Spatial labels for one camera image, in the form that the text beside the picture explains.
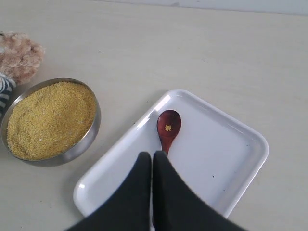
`red wooden spoon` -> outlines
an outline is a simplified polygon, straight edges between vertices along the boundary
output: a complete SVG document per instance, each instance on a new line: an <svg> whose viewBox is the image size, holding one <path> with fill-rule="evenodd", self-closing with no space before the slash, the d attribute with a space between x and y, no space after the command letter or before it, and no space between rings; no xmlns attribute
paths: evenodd
<svg viewBox="0 0 308 231"><path fill-rule="evenodd" d="M157 120L157 132L162 144L162 151L168 154L172 142L181 128L181 117L174 110L166 110Z"/></svg>

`metal bowl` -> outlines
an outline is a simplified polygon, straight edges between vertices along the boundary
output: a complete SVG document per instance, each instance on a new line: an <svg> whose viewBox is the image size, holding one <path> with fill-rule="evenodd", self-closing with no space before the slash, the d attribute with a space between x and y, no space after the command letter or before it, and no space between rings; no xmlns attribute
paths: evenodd
<svg viewBox="0 0 308 231"><path fill-rule="evenodd" d="M34 85L33 87L31 87L30 89L26 90L24 93L22 93L12 104L11 106L7 109L6 113L3 116L3 120L1 123L1 139L2 139L2 143L4 144L5 148L16 158L23 160L29 164L32 165L36 165L36 166L44 166L44 167L51 167L51 166L57 166L57 165L61 165L64 163L67 163L75 158L77 158L78 156L80 156L82 153L84 153L89 147L90 145L93 143L93 141L95 140L97 133L100 129L100 125L101 125L101 109L99 106L99 103L93 93L94 99L96 101L96 114L95 114L95 118L94 121L91 125L91 127L89 128L89 130L87 131L87 133L81 138L81 140L76 143L73 147L71 147L69 150L67 150L66 152L60 153L57 156L51 157L51 158L47 158L47 159L41 159L41 160L24 160L18 156L15 156L7 143L7 126L8 126L8 122L9 122L9 118L11 116L11 113L13 111L13 109L15 108L15 106L24 98L26 98L27 96L29 96L30 94L32 94L33 92L52 85L54 83L58 83L58 82L73 82L73 83L78 83L78 84L82 84L84 86L86 86L92 93L93 91L83 82L80 82L76 79L71 79L71 78L55 78L55 79L50 79L44 82L41 82L37 85Z"/></svg>

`stuffed toy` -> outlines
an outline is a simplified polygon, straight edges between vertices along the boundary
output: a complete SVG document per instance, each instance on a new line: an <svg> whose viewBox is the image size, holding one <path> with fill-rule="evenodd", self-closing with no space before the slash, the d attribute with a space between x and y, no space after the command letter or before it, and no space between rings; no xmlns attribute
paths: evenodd
<svg viewBox="0 0 308 231"><path fill-rule="evenodd" d="M0 117L12 90L31 80L44 55L45 49L27 34L0 31Z"/></svg>

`white plastic tray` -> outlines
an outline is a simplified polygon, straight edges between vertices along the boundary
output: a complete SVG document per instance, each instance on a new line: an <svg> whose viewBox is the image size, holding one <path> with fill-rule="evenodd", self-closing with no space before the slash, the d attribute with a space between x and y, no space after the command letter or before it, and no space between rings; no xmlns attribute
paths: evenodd
<svg viewBox="0 0 308 231"><path fill-rule="evenodd" d="M79 180L74 201L87 216L123 182L139 152L161 149L158 116L176 110L180 132L168 157L188 186L228 217L269 153L264 137L186 90L167 92Z"/></svg>

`striped fabric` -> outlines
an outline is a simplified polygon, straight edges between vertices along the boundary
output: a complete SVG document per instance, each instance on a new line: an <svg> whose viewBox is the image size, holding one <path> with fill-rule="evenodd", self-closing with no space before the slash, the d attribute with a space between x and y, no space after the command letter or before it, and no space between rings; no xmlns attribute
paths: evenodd
<svg viewBox="0 0 308 231"><path fill-rule="evenodd" d="M7 78L4 74L0 73L0 117L15 87L16 83L13 79Z"/></svg>

